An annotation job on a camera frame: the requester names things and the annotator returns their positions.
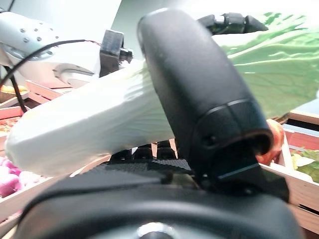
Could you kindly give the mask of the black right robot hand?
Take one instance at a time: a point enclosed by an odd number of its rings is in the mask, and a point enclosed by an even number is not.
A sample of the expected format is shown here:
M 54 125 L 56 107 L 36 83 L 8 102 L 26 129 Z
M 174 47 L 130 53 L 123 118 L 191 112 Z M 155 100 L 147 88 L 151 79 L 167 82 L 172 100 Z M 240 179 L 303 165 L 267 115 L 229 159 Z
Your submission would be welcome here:
M 264 114 L 209 31 L 183 11 L 138 24 L 145 62 L 26 112 L 5 142 L 20 169 L 64 176 L 16 239 L 302 239 Z

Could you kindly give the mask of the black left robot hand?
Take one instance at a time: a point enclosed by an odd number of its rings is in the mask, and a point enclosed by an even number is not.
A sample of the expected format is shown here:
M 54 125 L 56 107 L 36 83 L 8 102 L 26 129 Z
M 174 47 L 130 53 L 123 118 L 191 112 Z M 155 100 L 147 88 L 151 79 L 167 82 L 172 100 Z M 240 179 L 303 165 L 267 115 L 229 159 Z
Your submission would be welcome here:
M 256 18 L 233 12 L 220 16 L 211 14 L 201 17 L 197 21 L 212 35 L 246 34 L 268 30 L 268 27 Z

